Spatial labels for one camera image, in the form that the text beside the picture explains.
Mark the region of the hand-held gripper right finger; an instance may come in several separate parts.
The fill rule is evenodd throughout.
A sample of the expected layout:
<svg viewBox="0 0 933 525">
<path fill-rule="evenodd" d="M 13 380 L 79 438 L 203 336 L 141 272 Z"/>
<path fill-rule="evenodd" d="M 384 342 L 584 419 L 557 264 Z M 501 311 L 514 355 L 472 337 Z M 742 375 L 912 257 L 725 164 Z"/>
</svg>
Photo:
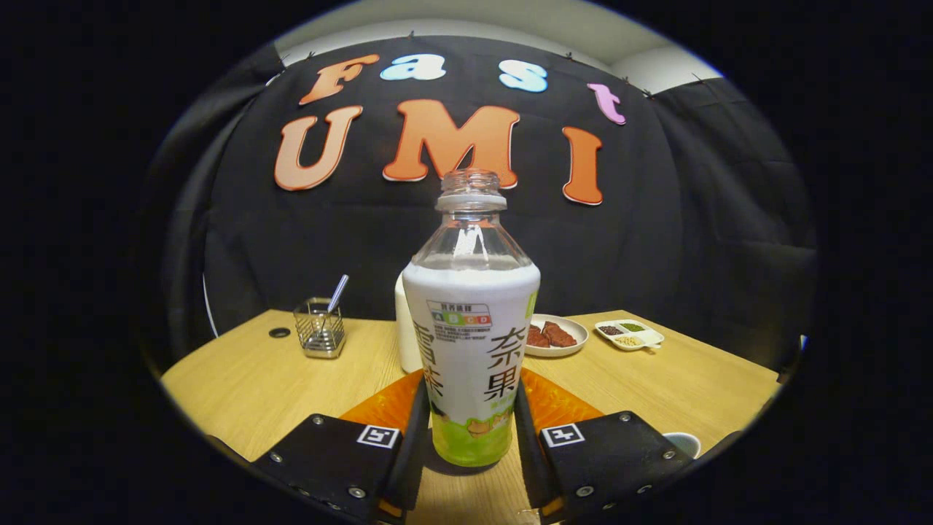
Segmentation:
<svg viewBox="0 0 933 525">
<path fill-rule="evenodd" d="M 693 461 L 642 416 L 604 414 L 528 369 L 514 416 L 528 501 L 543 524 L 615 523 Z"/>
</svg>

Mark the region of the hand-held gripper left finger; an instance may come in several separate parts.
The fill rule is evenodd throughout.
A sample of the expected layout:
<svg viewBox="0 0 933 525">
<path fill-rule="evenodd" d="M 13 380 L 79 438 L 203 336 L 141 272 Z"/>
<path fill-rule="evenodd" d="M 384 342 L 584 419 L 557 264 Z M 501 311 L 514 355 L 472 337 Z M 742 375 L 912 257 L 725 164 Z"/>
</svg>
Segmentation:
<svg viewBox="0 0 933 525">
<path fill-rule="evenodd" d="M 427 446 L 429 397 L 416 371 L 341 416 L 308 416 L 252 466 L 312 506 L 316 522 L 403 522 Z"/>
</svg>

